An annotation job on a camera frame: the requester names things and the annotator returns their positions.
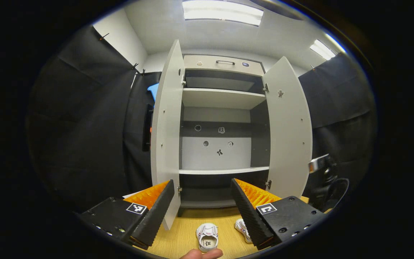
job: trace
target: sticker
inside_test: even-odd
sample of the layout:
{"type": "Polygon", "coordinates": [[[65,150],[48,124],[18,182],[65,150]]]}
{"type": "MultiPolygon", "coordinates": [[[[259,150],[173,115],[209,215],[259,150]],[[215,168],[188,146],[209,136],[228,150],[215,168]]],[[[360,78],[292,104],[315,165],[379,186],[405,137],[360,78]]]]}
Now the sticker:
{"type": "Polygon", "coordinates": [[[146,206],[137,203],[132,203],[126,210],[128,212],[137,213],[141,215],[146,210],[146,206]]]}
{"type": "Polygon", "coordinates": [[[277,209],[271,203],[266,203],[266,204],[257,206],[257,210],[260,212],[261,215],[263,215],[263,214],[274,212],[277,209]]]}

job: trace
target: white sneaker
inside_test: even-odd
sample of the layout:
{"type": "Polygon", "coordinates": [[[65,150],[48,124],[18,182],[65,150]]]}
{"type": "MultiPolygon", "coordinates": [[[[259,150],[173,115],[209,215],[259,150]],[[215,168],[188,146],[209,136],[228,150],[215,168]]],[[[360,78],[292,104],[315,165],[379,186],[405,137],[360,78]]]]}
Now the white sneaker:
{"type": "Polygon", "coordinates": [[[252,240],[250,238],[250,236],[248,235],[248,231],[247,231],[247,227],[245,226],[244,220],[243,219],[238,219],[236,220],[236,223],[234,225],[234,228],[237,229],[237,231],[239,231],[240,233],[242,233],[245,237],[245,241],[249,244],[252,243],[252,240]]]}
{"type": "Polygon", "coordinates": [[[197,228],[197,240],[199,240],[199,250],[208,252],[218,246],[218,227],[212,223],[204,223],[197,228]]]}

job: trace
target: cabinet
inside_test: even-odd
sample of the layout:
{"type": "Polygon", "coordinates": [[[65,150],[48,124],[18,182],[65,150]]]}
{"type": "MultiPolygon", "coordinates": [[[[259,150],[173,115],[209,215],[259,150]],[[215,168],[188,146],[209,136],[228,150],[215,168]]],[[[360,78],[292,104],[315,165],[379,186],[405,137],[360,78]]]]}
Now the cabinet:
{"type": "Polygon", "coordinates": [[[175,41],[162,71],[152,128],[153,184],[173,179],[176,189],[166,229],[180,206],[234,206],[231,178],[279,197],[303,193],[312,156],[311,119],[285,57],[265,73],[251,60],[183,56],[175,41]]]}

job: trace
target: drawer handle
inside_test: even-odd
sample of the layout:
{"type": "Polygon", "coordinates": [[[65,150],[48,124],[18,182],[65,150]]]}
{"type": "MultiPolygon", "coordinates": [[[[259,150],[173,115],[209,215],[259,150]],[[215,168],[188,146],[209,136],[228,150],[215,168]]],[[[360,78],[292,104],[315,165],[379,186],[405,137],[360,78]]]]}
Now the drawer handle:
{"type": "Polygon", "coordinates": [[[226,60],[217,60],[216,62],[217,62],[217,63],[218,63],[218,62],[227,62],[227,63],[231,63],[231,64],[235,65],[235,62],[232,62],[232,61],[226,61],[226,60]]]}

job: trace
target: cabinet shelf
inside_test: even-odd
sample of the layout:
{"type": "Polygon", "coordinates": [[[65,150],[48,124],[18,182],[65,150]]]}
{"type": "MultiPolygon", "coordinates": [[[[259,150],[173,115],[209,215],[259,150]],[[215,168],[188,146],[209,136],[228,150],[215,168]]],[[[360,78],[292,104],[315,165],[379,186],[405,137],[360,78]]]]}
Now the cabinet shelf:
{"type": "Polygon", "coordinates": [[[180,169],[179,173],[184,175],[226,175],[226,174],[237,174],[237,173],[247,173],[247,172],[257,172],[269,170],[269,166],[261,167],[249,167],[242,169],[228,169],[228,170],[183,170],[180,169]]]}
{"type": "Polygon", "coordinates": [[[261,94],[208,88],[183,88],[182,97],[185,107],[244,110],[251,110],[265,100],[266,96],[261,94]]]}

